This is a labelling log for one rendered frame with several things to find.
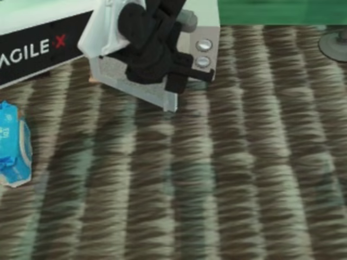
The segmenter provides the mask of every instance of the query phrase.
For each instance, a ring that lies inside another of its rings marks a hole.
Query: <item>green background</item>
[[[347,0],[219,0],[222,25],[347,24]]]

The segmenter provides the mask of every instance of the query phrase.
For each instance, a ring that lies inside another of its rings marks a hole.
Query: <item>gray round base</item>
[[[339,41],[338,33],[323,35],[318,43],[320,51],[328,58],[347,62],[347,41]]]

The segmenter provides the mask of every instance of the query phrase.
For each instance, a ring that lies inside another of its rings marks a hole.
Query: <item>blue package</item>
[[[14,105],[0,103],[0,183],[18,187],[31,180],[30,130]]]

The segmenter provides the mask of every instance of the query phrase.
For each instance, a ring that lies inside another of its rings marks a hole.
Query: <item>brown and beige striped fabric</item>
[[[0,188],[0,260],[347,259],[347,66],[314,27],[224,27],[167,114],[86,60],[2,90],[34,179]]]

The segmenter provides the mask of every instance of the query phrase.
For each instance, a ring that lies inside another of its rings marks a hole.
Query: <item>red x logo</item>
[[[66,35],[63,34],[61,36],[56,36],[55,39],[56,39],[56,42],[53,42],[53,46],[55,46],[56,49],[59,49],[60,47],[64,47],[65,46],[65,38],[66,38]]]

